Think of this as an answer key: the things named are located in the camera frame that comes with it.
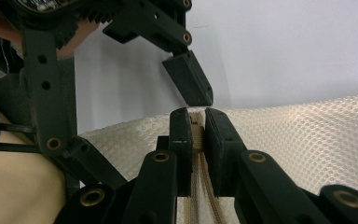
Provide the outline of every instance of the gear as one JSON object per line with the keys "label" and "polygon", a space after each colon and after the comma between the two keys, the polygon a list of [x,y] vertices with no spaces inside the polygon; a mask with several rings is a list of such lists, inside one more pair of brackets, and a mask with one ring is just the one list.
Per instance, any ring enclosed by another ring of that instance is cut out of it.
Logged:
{"label": "gear", "polygon": [[81,17],[95,22],[110,22],[120,9],[117,0],[93,0],[81,9]]}

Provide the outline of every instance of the white background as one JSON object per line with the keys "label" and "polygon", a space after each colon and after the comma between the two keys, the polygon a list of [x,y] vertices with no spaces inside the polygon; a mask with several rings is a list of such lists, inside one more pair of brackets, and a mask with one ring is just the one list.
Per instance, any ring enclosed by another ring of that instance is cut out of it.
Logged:
{"label": "white background", "polygon": [[[80,133],[186,106],[142,38],[99,32],[76,52]],[[190,46],[216,107],[304,104],[358,94],[358,1],[194,0]]]}

